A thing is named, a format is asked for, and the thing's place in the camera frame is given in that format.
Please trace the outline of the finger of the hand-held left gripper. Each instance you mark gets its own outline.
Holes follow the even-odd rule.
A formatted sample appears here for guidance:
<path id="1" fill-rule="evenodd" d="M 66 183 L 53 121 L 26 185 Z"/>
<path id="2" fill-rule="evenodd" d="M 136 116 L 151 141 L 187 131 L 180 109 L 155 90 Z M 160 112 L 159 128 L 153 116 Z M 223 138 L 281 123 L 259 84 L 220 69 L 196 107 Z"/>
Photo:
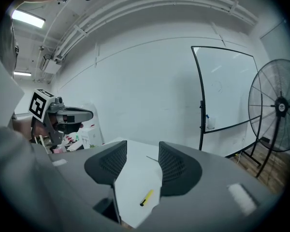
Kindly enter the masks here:
<path id="1" fill-rule="evenodd" d="M 64 134 L 71 134 L 73 132 L 78 132 L 79 129 L 81 129 L 83 126 L 83 123 L 59 124 L 58 130 L 63 132 Z"/>

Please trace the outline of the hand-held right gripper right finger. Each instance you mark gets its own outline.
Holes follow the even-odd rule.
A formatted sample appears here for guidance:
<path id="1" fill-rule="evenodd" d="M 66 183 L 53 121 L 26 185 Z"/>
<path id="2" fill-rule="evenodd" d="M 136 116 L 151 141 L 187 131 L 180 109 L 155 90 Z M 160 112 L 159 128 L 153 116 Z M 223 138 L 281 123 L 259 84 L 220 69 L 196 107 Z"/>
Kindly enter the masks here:
<path id="1" fill-rule="evenodd" d="M 141 232 L 251 232 L 278 196 L 231 160 L 187 146 L 159 143 L 159 204 Z"/>

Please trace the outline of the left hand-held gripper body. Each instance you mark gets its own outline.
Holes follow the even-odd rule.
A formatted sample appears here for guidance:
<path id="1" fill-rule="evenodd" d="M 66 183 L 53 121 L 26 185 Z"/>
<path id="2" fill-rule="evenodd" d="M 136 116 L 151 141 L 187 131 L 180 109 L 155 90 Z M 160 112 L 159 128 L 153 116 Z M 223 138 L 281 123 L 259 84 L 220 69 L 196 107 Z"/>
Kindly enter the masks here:
<path id="1" fill-rule="evenodd" d="M 48 145 L 61 144 L 65 134 L 58 130 L 59 124 L 83 123 L 94 117 L 92 111 L 65 106 L 62 97 L 56 97 L 44 89 L 35 89 L 29 104 L 32 115 L 31 135 L 34 136 L 36 122 L 40 122 L 50 139 Z"/>

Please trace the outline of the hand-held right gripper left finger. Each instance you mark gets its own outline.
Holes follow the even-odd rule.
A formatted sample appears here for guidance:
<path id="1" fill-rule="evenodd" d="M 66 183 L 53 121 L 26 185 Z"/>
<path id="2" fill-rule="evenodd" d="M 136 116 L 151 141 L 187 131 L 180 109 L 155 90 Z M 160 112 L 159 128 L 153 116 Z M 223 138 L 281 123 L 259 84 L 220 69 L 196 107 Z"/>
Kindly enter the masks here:
<path id="1" fill-rule="evenodd" d="M 121 224 L 115 182 L 127 162 L 126 140 L 49 157 L 93 210 Z"/>

